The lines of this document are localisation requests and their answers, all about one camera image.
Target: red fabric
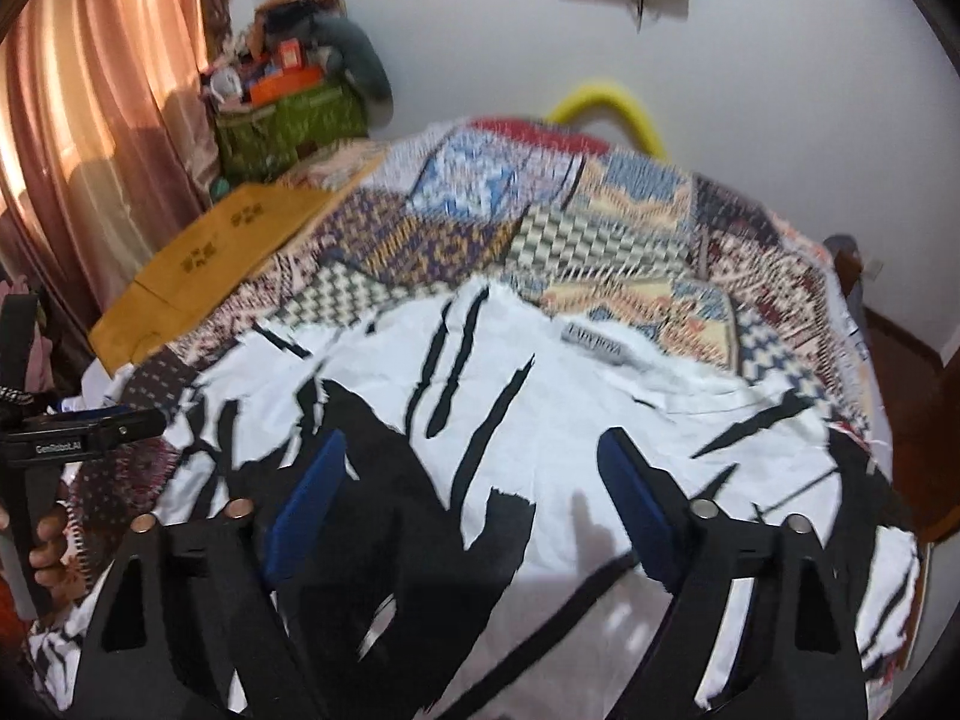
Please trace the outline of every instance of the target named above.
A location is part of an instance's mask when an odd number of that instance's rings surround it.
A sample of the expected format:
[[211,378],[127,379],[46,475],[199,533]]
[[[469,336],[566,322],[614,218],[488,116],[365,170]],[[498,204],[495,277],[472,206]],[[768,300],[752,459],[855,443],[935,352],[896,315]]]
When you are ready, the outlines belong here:
[[16,652],[27,640],[27,630],[27,624],[16,616],[10,588],[0,581],[0,650]]
[[527,146],[553,148],[555,151],[567,151],[573,154],[602,156],[610,151],[606,141],[592,135],[581,135],[546,129],[542,122],[525,122],[523,119],[474,119],[471,122],[477,129],[485,129],[505,138],[525,143]]

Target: wall outlet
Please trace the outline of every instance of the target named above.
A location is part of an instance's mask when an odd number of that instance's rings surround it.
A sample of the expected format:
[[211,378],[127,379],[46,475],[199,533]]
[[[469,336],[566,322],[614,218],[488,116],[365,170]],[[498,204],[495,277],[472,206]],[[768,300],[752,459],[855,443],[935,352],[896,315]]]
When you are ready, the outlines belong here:
[[880,271],[883,269],[883,260],[877,260],[877,258],[871,258],[863,264],[863,277],[867,281],[876,281],[877,277],[880,276]]

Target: finger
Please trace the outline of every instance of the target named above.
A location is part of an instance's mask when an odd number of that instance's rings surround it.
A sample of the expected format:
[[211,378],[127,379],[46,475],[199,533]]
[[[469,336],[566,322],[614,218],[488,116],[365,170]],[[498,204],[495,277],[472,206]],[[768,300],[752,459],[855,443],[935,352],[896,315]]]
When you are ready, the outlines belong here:
[[44,546],[30,552],[30,565],[34,568],[46,568],[59,563],[59,559],[66,552],[66,537],[57,536]]
[[35,572],[34,579],[42,587],[56,587],[66,579],[66,567],[45,568]]
[[37,536],[41,541],[51,541],[51,539],[64,534],[66,528],[66,509],[62,504],[56,504],[50,509],[50,514],[45,515],[37,523]]

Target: patterned blanket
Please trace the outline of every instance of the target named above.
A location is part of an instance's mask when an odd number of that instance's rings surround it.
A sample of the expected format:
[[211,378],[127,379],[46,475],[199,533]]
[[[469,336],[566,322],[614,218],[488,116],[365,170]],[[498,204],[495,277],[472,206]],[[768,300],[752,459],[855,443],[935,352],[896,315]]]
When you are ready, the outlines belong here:
[[[824,419],[866,439],[882,418],[829,255],[733,191],[518,119],[437,124],[390,145],[340,143],[278,183],[335,191],[376,161],[339,207],[144,362],[123,400],[174,413],[200,372],[266,317],[348,326],[485,271],[548,313],[618,319],[668,353],[751,383],[784,375]],[[88,586],[176,458],[112,464],[88,464],[70,490]]]

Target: orange box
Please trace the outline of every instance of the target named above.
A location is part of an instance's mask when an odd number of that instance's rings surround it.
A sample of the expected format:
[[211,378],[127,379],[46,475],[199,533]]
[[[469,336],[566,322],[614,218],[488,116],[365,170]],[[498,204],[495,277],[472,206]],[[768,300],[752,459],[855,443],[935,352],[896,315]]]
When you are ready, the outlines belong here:
[[251,86],[250,100],[254,105],[266,105],[316,86],[322,80],[323,70],[317,66],[277,73]]
[[277,50],[280,55],[280,66],[284,71],[299,70],[304,66],[304,51],[301,50],[299,40],[284,40]]

